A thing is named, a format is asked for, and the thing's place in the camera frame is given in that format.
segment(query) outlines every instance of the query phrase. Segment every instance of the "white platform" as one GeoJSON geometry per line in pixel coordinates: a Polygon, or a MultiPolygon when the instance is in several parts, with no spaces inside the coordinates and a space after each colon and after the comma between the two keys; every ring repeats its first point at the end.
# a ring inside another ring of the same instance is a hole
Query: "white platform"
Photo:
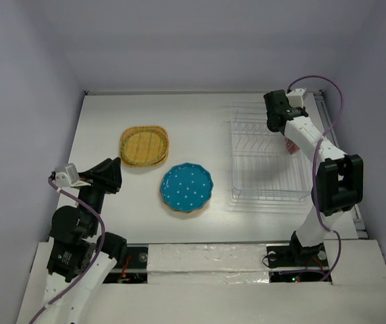
{"type": "MultiPolygon", "coordinates": [[[[231,197],[230,105],[261,100],[263,94],[86,96],[70,155],[79,171],[118,156],[119,137],[131,126],[162,126],[170,140],[169,157],[161,166],[122,167],[120,193],[106,196],[103,204],[107,230],[126,237],[130,244],[289,240],[305,219],[308,205],[237,206],[231,197]],[[190,214],[171,211],[159,195],[164,174],[184,162],[201,164],[215,184],[208,205],[190,214]]],[[[306,108],[323,129],[311,94],[306,108]]],[[[61,197],[62,205],[72,202],[61,197]]],[[[350,214],[335,229],[342,238],[358,238],[350,214]]]]}
{"type": "MultiPolygon", "coordinates": [[[[337,242],[327,241],[325,248],[333,262],[337,242]]],[[[149,268],[163,276],[148,275],[153,283],[102,285],[83,324],[386,323],[386,266],[376,241],[343,241],[333,285],[244,283],[246,275],[267,278],[262,249],[254,244],[150,246],[149,268]],[[189,255],[202,261],[192,262],[189,255]],[[238,283],[221,280],[234,273],[240,274],[238,283]]],[[[40,308],[50,251],[50,243],[39,244],[17,324],[27,324],[40,308]]]]}

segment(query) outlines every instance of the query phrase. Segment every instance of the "wicker plate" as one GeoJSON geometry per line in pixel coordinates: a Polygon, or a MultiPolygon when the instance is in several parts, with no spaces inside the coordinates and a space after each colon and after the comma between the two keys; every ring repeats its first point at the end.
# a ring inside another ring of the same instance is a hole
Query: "wicker plate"
{"type": "Polygon", "coordinates": [[[120,157],[130,167],[161,164],[168,154],[169,139],[160,126],[129,128],[121,136],[120,157]]]}

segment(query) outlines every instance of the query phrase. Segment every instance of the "white backdrop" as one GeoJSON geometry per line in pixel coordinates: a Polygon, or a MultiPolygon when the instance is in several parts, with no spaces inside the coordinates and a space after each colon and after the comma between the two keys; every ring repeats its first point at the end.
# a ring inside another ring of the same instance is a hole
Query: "white backdrop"
{"type": "Polygon", "coordinates": [[[34,5],[0,1],[0,324],[16,319],[84,96],[34,5]]]}
{"type": "MultiPolygon", "coordinates": [[[[364,159],[362,218],[386,261],[386,1],[375,7],[335,81],[346,96],[336,134],[347,152],[364,159]]],[[[339,100],[331,94],[328,102],[336,114],[339,100]]]]}
{"type": "Polygon", "coordinates": [[[373,0],[40,0],[86,90],[252,90],[332,76],[373,0]]]}

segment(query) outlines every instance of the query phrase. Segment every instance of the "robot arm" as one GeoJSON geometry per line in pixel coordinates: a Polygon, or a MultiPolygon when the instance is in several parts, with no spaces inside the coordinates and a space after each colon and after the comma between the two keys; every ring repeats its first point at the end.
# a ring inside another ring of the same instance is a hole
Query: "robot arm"
{"type": "Polygon", "coordinates": [[[61,193],[62,187],[79,188],[78,198],[64,193],[79,205],[60,207],[53,214],[49,234],[53,247],[47,264],[43,307],[30,324],[83,323],[107,274],[125,262],[127,241],[121,236],[105,232],[97,240],[97,246],[103,240],[101,251],[85,240],[97,234],[96,215],[101,212],[105,195],[121,188],[120,165],[120,158],[106,159],[78,173],[74,164],[68,164],[56,168],[49,178],[50,185],[61,193]]]}
{"type": "MultiPolygon", "coordinates": [[[[289,94],[284,90],[267,93],[264,96],[267,126],[270,131],[281,132],[289,138],[312,162],[317,143],[322,140],[317,157],[319,168],[315,170],[316,191],[321,220],[331,229],[344,211],[362,200],[363,162],[358,155],[347,155],[323,137],[304,108],[304,93],[304,89],[295,89],[289,94]]],[[[304,266],[311,256],[323,249],[327,232],[313,206],[305,222],[292,234],[289,252],[280,257],[304,266]]]]}

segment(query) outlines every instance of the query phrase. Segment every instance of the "blue polka dot plate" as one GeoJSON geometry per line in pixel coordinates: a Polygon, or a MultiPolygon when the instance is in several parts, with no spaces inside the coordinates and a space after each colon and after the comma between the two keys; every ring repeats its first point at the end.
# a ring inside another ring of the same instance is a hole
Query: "blue polka dot plate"
{"type": "Polygon", "coordinates": [[[174,211],[189,213],[201,209],[211,198],[214,183],[199,164],[183,163],[172,167],[163,177],[160,193],[174,211]]]}

